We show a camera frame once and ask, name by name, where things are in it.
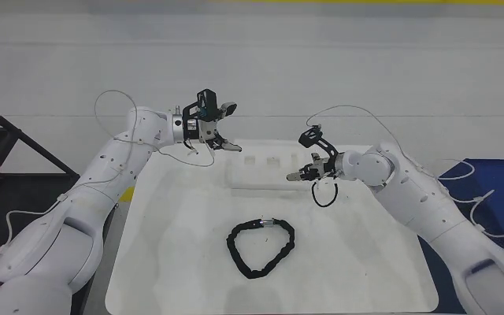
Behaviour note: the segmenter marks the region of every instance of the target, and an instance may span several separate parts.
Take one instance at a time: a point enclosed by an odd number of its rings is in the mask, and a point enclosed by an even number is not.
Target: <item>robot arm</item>
[[[394,219],[443,259],[468,314],[502,313],[504,250],[466,220],[437,179],[421,172],[397,145],[382,142],[364,154],[339,153],[322,139],[320,126],[303,133],[299,142],[317,144],[329,157],[312,154],[313,163],[287,175],[288,180],[360,180]]]
[[[130,110],[126,132],[98,152],[80,180],[46,214],[0,252],[1,313],[66,315],[72,294],[95,273],[103,252],[103,225],[124,191],[157,148],[199,139],[214,150],[241,151],[224,139],[217,122],[235,103],[217,108],[211,90],[180,115],[146,107]],[[189,115],[189,109],[195,112]]]

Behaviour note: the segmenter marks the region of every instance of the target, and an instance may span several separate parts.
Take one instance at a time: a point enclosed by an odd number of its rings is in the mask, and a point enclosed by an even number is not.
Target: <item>yellow stripe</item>
[[[133,199],[133,192],[135,191],[134,187],[128,188],[123,195],[119,198],[120,202],[131,202]]]
[[[220,0],[221,2],[375,3],[504,6],[504,0]]]

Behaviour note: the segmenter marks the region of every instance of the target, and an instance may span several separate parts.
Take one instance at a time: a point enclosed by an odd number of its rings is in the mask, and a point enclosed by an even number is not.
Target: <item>blue mat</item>
[[[504,160],[466,159],[476,169],[475,173],[462,180],[442,180],[450,194],[459,200],[469,200],[483,196],[492,189],[495,192],[485,199],[474,213],[474,220],[492,234],[504,234]],[[456,177],[466,174],[469,167],[462,163],[455,165],[442,177]],[[458,208],[469,219],[473,204],[457,203]],[[438,307],[433,313],[465,314],[455,294],[451,275],[438,254],[420,239],[425,260],[432,274],[434,285],[439,295]],[[493,239],[504,248],[504,239]]]

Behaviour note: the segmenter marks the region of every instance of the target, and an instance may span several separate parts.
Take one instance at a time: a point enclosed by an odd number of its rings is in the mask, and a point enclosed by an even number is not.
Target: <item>cable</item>
[[[493,194],[494,191],[495,190],[491,190],[488,193],[486,193],[485,196],[480,197],[480,200],[478,202],[476,202],[474,204],[474,206],[472,206],[471,212],[469,212],[469,218],[470,218],[471,222],[475,226],[477,226],[481,230],[481,232],[483,234],[485,234],[486,236],[493,237],[493,238],[496,238],[496,239],[504,239],[504,235],[495,235],[495,234],[488,233],[487,231],[485,231],[485,228],[481,226],[481,224],[476,223],[476,221],[474,220],[474,212],[476,211],[477,206],[479,206],[481,202],[483,202],[486,198],[488,198],[491,194]]]
[[[325,205],[321,205],[318,200],[317,200],[317,197],[315,197],[315,186],[317,185],[318,183],[313,183],[312,185],[312,197],[313,197],[313,200],[315,201],[315,203],[317,204],[317,206],[321,207],[321,208],[327,208],[329,207],[330,205],[332,205],[335,201],[336,201],[336,197],[338,197],[338,184],[337,183],[334,183],[334,188],[335,188],[335,191],[334,191],[334,198],[327,204]]]
[[[7,242],[2,245],[0,248],[5,248],[4,246],[9,246],[10,242],[13,240],[13,226],[10,223],[10,215],[12,213],[24,213],[24,214],[35,214],[35,215],[40,215],[43,216],[44,214],[48,214],[52,209],[54,209],[60,201],[56,201],[49,209],[47,209],[45,212],[32,212],[32,211],[23,211],[23,210],[11,210],[6,214],[6,221],[7,221],[7,228],[9,229],[9,237],[7,238]]]
[[[474,169],[474,166],[471,165],[470,163],[468,163],[467,161],[461,161],[461,160],[457,160],[457,159],[454,159],[454,158],[440,158],[440,159],[436,159],[436,161],[439,161],[439,160],[446,160],[446,161],[457,161],[457,162],[460,162],[462,164],[465,164],[467,166],[469,166],[471,168],[471,170],[469,172],[467,172],[466,174],[462,175],[462,176],[456,176],[456,177],[438,177],[438,176],[434,176],[432,175],[431,173],[429,173],[422,165],[418,164],[416,161],[414,161],[411,157],[408,156],[408,154],[406,154],[406,152],[404,152],[404,150],[402,149],[401,147],[401,143],[399,143],[399,141],[397,140],[397,138],[395,137],[394,133],[391,132],[391,130],[385,126],[384,123],[381,122],[380,119],[378,119],[378,117],[371,113],[369,110],[363,108],[363,107],[360,107],[360,106],[354,106],[354,105],[336,105],[336,106],[331,106],[331,107],[328,107],[327,109],[323,109],[321,110],[320,112],[318,113],[315,113],[314,115],[308,117],[308,119],[306,120],[306,126],[308,127],[312,127],[312,125],[309,124],[309,121],[318,116],[319,114],[323,113],[323,112],[326,112],[330,109],[335,109],[335,108],[340,108],[340,107],[349,107],[349,108],[355,108],[355,109],[360,109],[360,110],[363,110],[365,111],[366,113],[368,113],[369,115],[371,115],[385,130],[387,130],[387,132],[389,133],[389,135],[391,135],[391,137],[394,139],[394,141],[397,143],[397,146],[399,148],[399,150],[401,151],[401,154],[404,156],[404,158],[406,160],[408,160],[409,162],[411,162],[413,165],[415,165],[415,167],[417,168],[417,170],[419,172],[422,172],[424,173],[425,175],[431,177],[432,179],[434,179],[436,181],[436,183],[439,185],[439,187],[441,188],[441,191],[448,197],[448,198],[451,198],[451,200],[455,201],[455,202],[460,202],[460,203],[472,203],[472,202],[475,202],[474,206],[472,206],[471,208],[471,211],[469,213],[469,217],[470,217],[470,220],[471,222],[476,225],[477,227],[481,227],[483,230],[482,232],[487,235],[487,236],[490,236],[490,237],[495,237],[495,238],[504,238],[504,235],[493,235],[491,233],[488,233],[486,231],[484,231],[484,228],[477,224],[475,221],[474,221],[474,217],[473,217],[473,214],[474,214],[474,211],[476,210],[476,207],[481,203],[483,202],[486,198],[488,198],[488,196],[490,196],[491,194],[494,193],[495,190],[491,190],[489,191],[488,193],[486,193],[484,196],[482,197],[475,197],[471,200],[458,200],[454,197],[452,197],[450,195],[450,192],[448,191],[448,189],[443,186],[443,184],[439,181],[439,180],[461,180],[463,178],[466,178],[466,177],[469,177],[471,176],[474,172],[475,172],[475,169]],[[313,193],[313,186],[312,186],[312,195],[313,195],[313,200],[315,200],[315,202],[317,202],[317,200],[315,199],[315,195]]]
[[[86,187],[89,187],[91,189],[95,189],[93,188],[92,186],[89,186],[90,184],[96,184],[96,183],[108,183],[108,182],[111,182],[113,180],[115,180],[126,168],[126,165],[128,165],[129,163],[129,160],[132,156],[132,151],[133,151],[133,144],[139,144],[139,145],[147,145],[147,146],[151,146],[154,148],[155,151],[159,152],[159,154],[161,155],[166,155],[166,156],[169,156],[171,158],[173,158],[174,160],[180,162],[180,163],[184,163],[186,165],[191,165],[191,166],[198,166],[198,167],[210,167],[212,166],[214,163],[215,163],[215,157],[214,157],[214,152],[212,151],[212,149],[209,147],[208,143],[206,143],[205,140],[204,143],[210,153],[210,156],[212,157],[212,162],[208,165],[199,165],[199,164],[193,164],[193,163],[189,163],[189,162],[186,162],[186,161],[182,161],[180,160],[179,158],[177,157],[174,157],[173,155],[171,154],[167,154],[167,153],[164,153],[164,152],[161,152],[159,150],[159,148],[157,146],[155,146],[154,144],[150,144],[150,143],[137,143],[135,141],[127,141],[127,140],[123,140],[123,139],[118,139],[115,135],[112,135],[106,128],[105,126],[102,124],[102,122],[98,119],[98,113],[97,113],[97,106],[98,106],[98,100],[105,94],[107,93],[110,93],[110,92],[116,92],[116,93],[119,93],[119,94],[122,94],[124,96],[126,96],[133,104],[133,107],[135,108],[135,123],[133,125],[133,129],[132,129],[132,139],[134,139],[134,136],[135,136],[135,129],[136,129],[136,123],[138,121],[138,108],[137,108],[137,105],[135,103],[135,101],[133,100],[133,98],[127,94],[127,93],[124,93],[123,91],[120,91],[120,90],[106,90],[106,91],[103,91],[102,93],[100,93],[100,95],[98,95],[98,97],[95,99],[94,101],[94,118],[96,119],[96,122],[98,123],[98,126],[107,134],[110,136],[111,139],[113,140],[116,140],[116,141],[120,141],[120,142],[123,142],[123,143],[130,143],[130,147],[129,147],[129,150],[128,150],[128,156],[126,157],[126,161],[124,163],[124,168],[122,170],[120,170],[119,172],[117,172],[117,174],[112,177],[111,179],[109,180],[99,180],[99,181],[88,181],[88,182],[84,182],[84,183],[80,183],[74,187],[72,187],[69,191],[65,192],[64,195],[68,197],[68,193],[74,191],[75,189],[77,189],[78,187],[82,187],[82,186],[86,186]],[[48,210],[46,210],[45,212],[43,213],[37,213],[37,212],[30,212],[30,211],[23,211],[23,210],[12,210],[12,211],[9,211],[7,214],[6,214],[6,221],[7,221],[7,227],[9,229],[9,238],[7,240],[7,242],[2,245],[0,247],[0,252],[2,251],[2,249],[4,248],[4,246],[8,246],[10,244],[10,242],[12,241],[12,237],[13,237],[13,230],[12,230],[12,224],[10,222],[10,214],[11,213],[25,213],[25,214],[36,214],[36,215],[45,215],[45,214],[48,214],[52,209],[54,209],[55,206],[57,206],[57,204],[59,203],[56,202],[54,203]]]
[[[387,132],[388,134],[394,139],[394,141],[397,143],[397,146],[399,148],[399,150],[401,151],[401,154],[404,156],[404,158],[406,160],[408,160],[409,162],[411,162],[415,168],[417,169],[418,172],[422,172],[424,173],[425,175],[431,177],[432,179],[436,180],[438,185],[441,186],[442,188],[442,191],[445,193],[445,195],[447,195],[449,198],[451,198],[453,201],[456,201],[456,202],[461,202],[461,203],[470,203],[470,202],[477,202],[479,199],[477,198],[473,198],[472,200],[457,200],[456,198],[453,198],[451,195],[450,195],[450,192],[447,190],[446,187],[443,186],[443,184],[441,182],[439,182],[439,180],[460,180],[462,178],[466,178],[468,176],[471,176],[473,173],[474,173],[474,167],[472,165],[470,165],[468,162],[466,161],[460,161],[461,163],[464,163],[466,165],[469,165],[471,167],[471,171],[468,172],[467,174],[464,174],[462,176],[458,176],[458,177],[443,177],[443,178],[439,178],[437,176],[434,176],[432,175],[430,172],[428,172],[422,165],[418,164],[418,162],[416,162],[415,160],[413,160],[411,157],[408,156],[408,154],[402,149],[402,146],[401,146],[401,143],[399,143],[399,141],[397,140],[397,138],[395,137],[394,133],[384,124],[381,122],[381,120],[373,113],[371,113],[369,110],[363,108],[363,107],[360,107],[360,106],[354,106],[354,105],[335,105],[335,106],[331,106],[331,107],[328,107],[327,109],[323,109],[321,110],[320,112],[318,113],[315,113],[314,115],[308,117],[308,119],[306,120],[306,126],[308,127],[312,127],[310,124],[309,124],[309,121],[318,116],[319,114],[323,113],[323,112],[326,112],[330,109],[335,109],[335,108],[341,108],[341,107],[348,107],[348,108],[355,108],[355,109],[360,109],[360,110],[363,110],[365,111],[366,113],[368,113],[369,115],[371,115],[377,122],[378,124],[380,124]],[[447,158],[447,159],[437,159],[437,160],[449,160],[449,161],[459,161],[459,160],[456,160],[456,159],[452,159],[452,158]]]
[[[112,135],[112,134],[111,134],[111,133],[110,133],[110,132],[109,132],[109,131],[105,128],[105,126],[102,124],[102,122],[98,119],[98,113],[97,113],[97,111],[96,111],[96,108],[97,108],[97,105],[98,105],[98,100],[100,99],[100,97],[102,97],[102,95],[104,95],[105,93],[108,93],[108,92],[117,92],[117,93],[120,93],[120,94],[122,94],[122,95],[126,96],[126,97],[127,97],[127,98],[129,98],[129,100],[132,102],[133,107],[135,107],[135,125],[133,126],[133,130],[132,130],[132,139],[134,139],[134,138],[133,138],[133,136],[134,136],[134,134],[135,134],[136,121],[137,121],[137,118],[138,118],[138,108],[137,108],[137,106],[136,106],[136,104],[135,104],[135,101],[133,100],[133,98],[132,98],[130,95],[128,95],[128,94],[126,94],[126,93],[124,93],[123,91],[119,91],[119,90],[107,90],[107,91],[104,91],[104,92],[102,92],[102,93],[101,93],[101,94],[100,94],[100,95],[96,98],[96,100],[94,101],[94,118],[95,118],[95,119],[96,119],[96,121],[98,122],[98,125],[100,126],[100,128],[101,128],[101,129],[102,129],[102,130],[103,130],[103,131],[104,131],[107,135],[109,135],[109,136],[110,136],[110,138],[112,138],[112,139],[114,139],[114,140],[116,140],[116,141],[121,141],[121,142],[123,142],[123,143],[130,143],[130,144],[131,144],[131,146],[130,146],[130,151],[129,151],[129,153],[128,153],[128,158],[126,159],[126,164],[128,163],[129,158],[130,158],[130,156],[131,156],[131,151],[132,151],[133,144],[139,144],[139,145],[147,145],[147,146],[151,146],[151,147],[154,149],[154,151],[158,152],[159,154],[161,154],[161,155],[165,155],[165,156],[168,156],[168,157],[171,157],[172,159],[174,159],[174,160],[176,160],[176,161],[178,161],[178,162],[180,162],[180,163],[183,163],[183,164],[185,164],[185,165],[198,166],[198,167],[210,167],[210,166],[212,166],[212,165],[215,163],[214,153],[213,153],[212,149],[209,147],[208,143],[206,143],[206,141],[205,141],[204,139],[203,139],[203,141],[204,141],[204,143],[205,143],[205,145],[206,145],[206,148],[208,149],[208,151],[209,151],[209,153],[210,153],[210,156],[212,157],[212,162],[211,162],[211,163],[209,163],[209,164],[207,164],[207,165],[200,165],[200,164],[194,164],[194,163],[190,163],[190,162],[182,161],[182,160],[180,160],[179,158],[174,157],[174,156],[173,156],[173,155],[171,155],[171,154],[167,154],[167,153],[161,152],[160,148],[158,148],[157,146],[155,146],[155,145],[154,145],[154,144],[152,144],[152,143],[137,143],[136,141],[130,141],[130,140],[118,139],[115,135]],[[106,180],[106,181],[104,181],[104,182],[105,182],[105,183],[107,183],[107,182],[109,182],[109,181],[115,180],[115,178],[116,178],[117,176],[119,176],[119,174],[120,174],[120,172],[119,172],[119,173],[118,173],[118,174],[117,174],[114,178],[112,178],[111,180]]]

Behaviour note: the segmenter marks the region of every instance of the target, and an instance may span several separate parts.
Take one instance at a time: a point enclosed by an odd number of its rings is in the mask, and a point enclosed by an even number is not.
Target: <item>white table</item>
[[[106,307],[112,315],[428,312],[437,306],[417,237],[363,184],[339,182],[335,204],[325,209],[309,191],[230,189],[230,168],[236,170],[244,157],[255,155],[261,165],[265,152],[278,158],[280,148],[280,155],[297,154],[304,165],[312,151],[295,142],[238,144],[241,155],[217,152],[211,168],[153,155],[136,184],[109,283]],[[203,146],[189,157],[182,146],[169,149],[191,162],[210,159]],[[259,166],[255,179],[283,171],[268,167]],[[275,179],[269,183],[275,189]],[[260,217],[288,221],[296,248],[267,277],[248,280],[225,240],[238,223]],[[286,241],[283,229],[262,228],[240,233],[236,244],[245,262],[261,269]]]

